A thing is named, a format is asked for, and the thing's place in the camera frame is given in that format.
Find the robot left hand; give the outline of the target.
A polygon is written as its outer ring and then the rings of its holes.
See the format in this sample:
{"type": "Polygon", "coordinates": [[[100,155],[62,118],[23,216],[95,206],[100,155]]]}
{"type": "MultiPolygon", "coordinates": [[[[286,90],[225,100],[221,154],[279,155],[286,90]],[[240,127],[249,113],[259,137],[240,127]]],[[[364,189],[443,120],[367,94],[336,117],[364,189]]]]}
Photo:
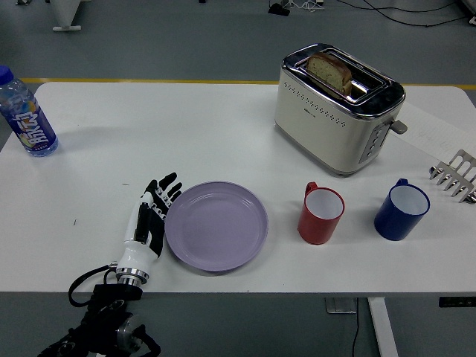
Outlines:
{"type": "Polygon", "coordinates": [[[163,249],[166,216],[181,195],[177,177],[170,173],[159,181],[153,179],[135,204],[126,228],[125,251],[116,268],[118,279],[135,276],[145,281],[150,276],[152,263],[163,249]]]}

